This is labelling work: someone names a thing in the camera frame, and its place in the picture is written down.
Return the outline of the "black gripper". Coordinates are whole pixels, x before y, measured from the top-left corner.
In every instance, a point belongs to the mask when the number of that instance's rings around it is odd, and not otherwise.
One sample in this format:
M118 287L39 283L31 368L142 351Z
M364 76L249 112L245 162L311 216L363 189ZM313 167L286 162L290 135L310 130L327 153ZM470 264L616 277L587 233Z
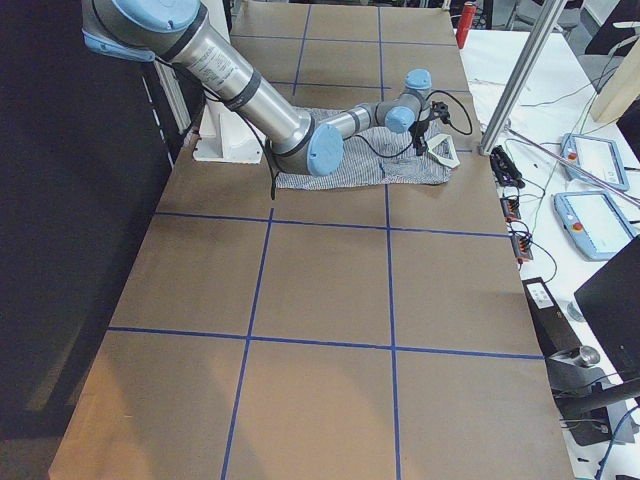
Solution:
M412 144L417 145L415 147L416 155L422 156L426 151L426 144L428 140L426 139L426 135L429 130L429 119L417 120L414 122L409 131L411 133Z

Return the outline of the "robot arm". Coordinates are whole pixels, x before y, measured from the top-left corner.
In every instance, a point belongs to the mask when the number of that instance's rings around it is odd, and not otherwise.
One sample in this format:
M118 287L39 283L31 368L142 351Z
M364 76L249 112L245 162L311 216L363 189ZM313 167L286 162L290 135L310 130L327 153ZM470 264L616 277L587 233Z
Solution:
M200 1L85 1L82 15L91 51L184 67L228 110L265 135L268 158L287 174L332 174L343 160L345 140L370 128L407 132L420 120L432 87L430 73L414 69L398 98L360 104L317 121L295 110L211 25Z

